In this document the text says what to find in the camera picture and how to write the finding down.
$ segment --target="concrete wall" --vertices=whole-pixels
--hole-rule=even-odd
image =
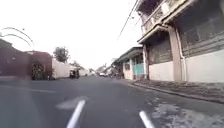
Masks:
[[[189,82],[224,82],[224,50],[186,59]]]
[[[173,81],[173,61],[149,65],[151,80]]]

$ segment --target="roof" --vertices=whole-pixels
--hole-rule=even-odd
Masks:
[[[129,58],[132,58],[132,57],[138,55],[138,54],[141,54],[142,51],[143,51],[142,47],[132,47],[127,52],[125,52],[123,55],[121,55],[117,60],[115,60],[114,63],[125,61]]]

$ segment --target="overcast sky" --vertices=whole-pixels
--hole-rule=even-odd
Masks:
[[[34,50],[52,54],[55,47],[66,46],[71,60],[96,69],[137,45],[141,21],[137,22],[136,13],[117,41],[134,3],[135,0],[1,0],[0,28],[24,28],[23,32],[35,43]],[[24,37],[12,30],[2,33]],[[19,38],[3,39],[19,50],[30,50]]]

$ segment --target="road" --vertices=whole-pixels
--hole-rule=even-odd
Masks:
[[[87,99],[81,128],[144,128],[140,110],[156,128],[224,127],[224,105],[97,77],[0,82],[0,127],[65,128],[77,97]]]

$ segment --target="railing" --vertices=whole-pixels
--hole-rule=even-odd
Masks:
[[[154,25],[161,22],[161,20],[170,14],[170,12],[174,11],[178,8],[178,6],[184,3],[187,0],[164,0],[159,6],[149,15],[148,19],[143,23],[142,29],[144,29],[144,33],[150,31]]]

